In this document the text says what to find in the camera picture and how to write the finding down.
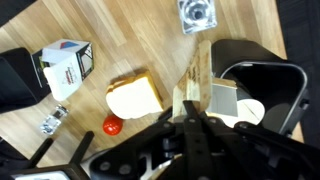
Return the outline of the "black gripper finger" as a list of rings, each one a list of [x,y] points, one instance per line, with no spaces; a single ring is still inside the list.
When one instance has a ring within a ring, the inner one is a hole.
[[[197,109],[195,108],[192,101],[185,100],[183,102],[184,108],[186,110],[187,116],[184,120],[185,123],[198,123],[199,122],[199,114]]]

